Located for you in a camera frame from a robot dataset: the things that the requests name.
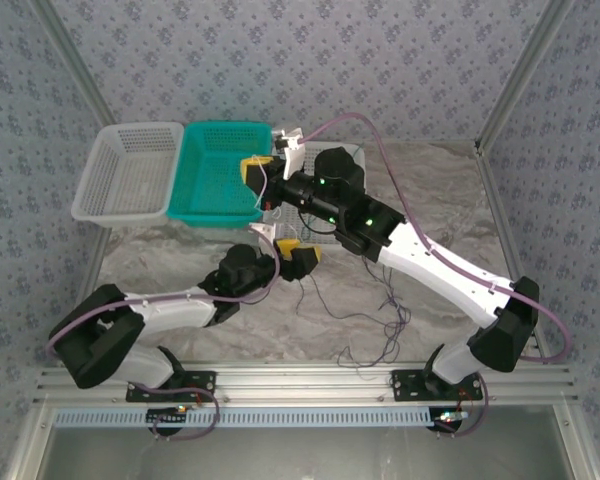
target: gray marble surface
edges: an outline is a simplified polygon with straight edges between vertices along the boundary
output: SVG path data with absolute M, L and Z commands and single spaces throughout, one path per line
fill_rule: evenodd
M 469 144 L 387 143 L 399 182 L 423 229 L 434 240 L 494 273 L 507 269 L 491 211 Z M 375 146 L 364 147 L 371 195 L 402 211 Z M 191 229 L 179 222 L 163 227 L 114 229 L 98 283 L 124 291 L 160 293 L 197 284 L 217 267 L 235 242 L 255 241 L 244 231 Z M 331 311 L 342 316 L 364 312 L 380 321 L 395 320 L 390 308 L 377 311 L 385 298 L 359 258 L 329 252 L 314 278 Z M 475 330 L 454 305 L 403 274 L 393 275 L 396 292 L 411 309 L 400 337 L 399 359 L 426 360 L 441 343 Z M 386 341 L 382 326 L 363 317 L 331 318 L 309 278 L 296 313 L 301 288 L 280 279 L 269 297 L 244 305 L 226 323 L 207 329 L 178 329 L 143 340 L 164 345 L 183 360 L 335 360 L 350 346 L 358 361 L 380 355 Z

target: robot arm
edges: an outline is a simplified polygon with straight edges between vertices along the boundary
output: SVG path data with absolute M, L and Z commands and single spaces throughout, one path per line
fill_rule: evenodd
M 166 348 L 150 348 L 138 342 L 147 335 L 174 328 L 205 328 L 218 325 L 240 309 L 240 303 L 188 298 L 196 294 L 241 298 L 266 286 L 275 271 L 275 261 L 250 245 L 234 245 L 196 287 L 181 300 L 142 302 L 116 308 L 71 330 L 55 345 L 58 357 L 79 388 L 91 388 L 108 379 L 143 384 L 150 388 L 179 388 L 182 367 Z M 280 276 L 303 278 L 319 261 L 319 250 L 278 242 Z M 87 297 L 50 333 L 54 337 L 76 318 L 96 308 L 142 295 L 123 293 L 115 285 L 103 285 Z
M 431 248 L 484 278 L 491 287 L 482 287 L 456 273 L 431 255 L 401 213 L 365 193 L 364 171 L 343 148 L 320 153 L 314 175 L 304 173 L 296 147 L 301 135 L 292 131 L 275 142 L 280 153 L 296 154 L 292 167 L 277 156 L 243 161 L 243 181 L 256 194 L 262 193 L 262 208 L 273 209 L 286 202 L 299 213 L 333 224 L 334 235 L 345 249 L 412 276 L 456 304 L 478 325 L 472 337 L 441 345 L 433 353 L 423 372 L 429 390 L 456 385 L 485 366 L 512 371 L 537 323 L 537 312 L 494 289 L 511 288 L 537 299 L 537 284 L 525 277 L 512 283 L 429 240 Z

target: patterned wallpaper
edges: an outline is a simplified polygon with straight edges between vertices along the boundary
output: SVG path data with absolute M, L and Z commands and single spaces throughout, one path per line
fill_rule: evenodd
M 0 478 L 91 252 L 69 206 L 97 130 L 26 2 L 0 0 Z
M 473 139 L 546 0 L 53 0 L 121 122 L 300 122 Z M 367 132 L 355 122 L 333 138 Z
M 489 158 L 526 271 L 574 333 L 600 445 L 600 0 L 576 2 Z

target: basket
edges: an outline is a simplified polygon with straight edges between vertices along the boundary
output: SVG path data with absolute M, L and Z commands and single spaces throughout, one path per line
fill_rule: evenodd
M 304 144 L 304 171 L 307 175 L 313 175 L 313 168 L 316 157 L 323 150 L 330 148 L 343 147 L 349 155 L 353 157 L 353 161 L 365 170 L 365 159 L 364 150 L 358 145 L 352 145 L 349 143 L 335 143 L 335 142 L 307 142 Z M 342 245 L 336 240 L 334 235 L 318 235 L 311 232 L 300 221 L 298 218 L 298 209 L 283 203 L 279 218 L 274 218 L 273 215 L 268 215 L 266 223 L 278 224 L 276 229 L 276 238 L 299 238 L 303 243 L 309 245 L 320 245 L 323 248 L 329 250 L 338 250 L 342 248 Z M 311 222 L 310 227 L 319 232 L 328 232 L 333 229 L 333 225 L 314 217 L 313 215 L 304 215 L 303 217 L 306 222 Z
M 103 227 L 166 223 L 183 130 L 170 122 L 100 130 L 71 207 L 73 218 Z
M 251 122 L 198 122 L 184 131 L 167 215 L 191 227 L 241 228 L 259 219 L 240 162 L 271 153 L 271 127 Z

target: glass panel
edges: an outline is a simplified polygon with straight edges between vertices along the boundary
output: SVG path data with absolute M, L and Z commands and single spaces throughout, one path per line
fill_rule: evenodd
M 461 439 L 423 428 L 218 429 L 155 442 L 138 429 L 55 429 L 38 480 L 573 478 L 550 407 L 496 407 Z

